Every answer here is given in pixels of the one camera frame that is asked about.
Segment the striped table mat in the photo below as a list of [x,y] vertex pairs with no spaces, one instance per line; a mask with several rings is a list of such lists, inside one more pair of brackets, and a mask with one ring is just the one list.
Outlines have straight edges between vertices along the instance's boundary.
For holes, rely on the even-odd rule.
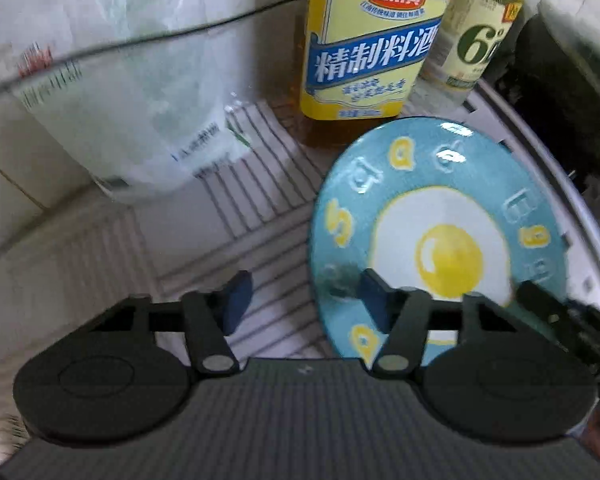
[[238,270],[253,277],[238,358],[319,359],[330,349],[312,304],[306,240],[332,154],[300,145],[284,102],[230,113],[252,151],[152,203],[87,191],[0,252],[0,463],[27,430],[12,400],[31,356],[133,294],[172,300]]

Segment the black wok with lid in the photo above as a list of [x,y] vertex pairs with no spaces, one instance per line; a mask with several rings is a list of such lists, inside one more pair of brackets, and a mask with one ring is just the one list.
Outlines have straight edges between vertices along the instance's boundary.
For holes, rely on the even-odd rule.
[[600,47],[551,10],[529,18],[494,87],[557,160],[600,222]]

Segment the yellow label cooking wine bottle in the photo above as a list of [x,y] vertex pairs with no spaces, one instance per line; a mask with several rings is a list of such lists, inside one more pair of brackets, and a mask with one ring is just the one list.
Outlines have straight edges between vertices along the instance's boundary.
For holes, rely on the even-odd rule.
[[339,148],[396,118],[450,0],[298,0],[294,133]]

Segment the white salt bag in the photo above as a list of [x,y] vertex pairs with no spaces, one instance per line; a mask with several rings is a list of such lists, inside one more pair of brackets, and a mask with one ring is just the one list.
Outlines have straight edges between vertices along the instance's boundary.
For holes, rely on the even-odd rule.
[[15,98],[111,198],[172,192],[248,153],[225,115],[204,0],[42,0]]

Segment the clear vinegar bottle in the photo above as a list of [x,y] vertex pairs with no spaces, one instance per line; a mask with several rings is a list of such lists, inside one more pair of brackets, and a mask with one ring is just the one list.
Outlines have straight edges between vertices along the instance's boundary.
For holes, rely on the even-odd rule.
[[523,6],[524,0],[450,0],[406,108],[441,116],[459,107]]

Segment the blue fried egg plate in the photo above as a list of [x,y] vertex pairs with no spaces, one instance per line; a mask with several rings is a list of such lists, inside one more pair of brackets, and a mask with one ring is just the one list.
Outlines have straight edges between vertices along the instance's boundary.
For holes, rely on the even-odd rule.
[[485,134],[434,117],[389,122],[336,158],[315,202],[309,266],[329,342],[365,362],[385,341],[358,298],[365,270],[437,300],[478,292],[506,308],[525,281],[567,292],[566,248],[532,175]]

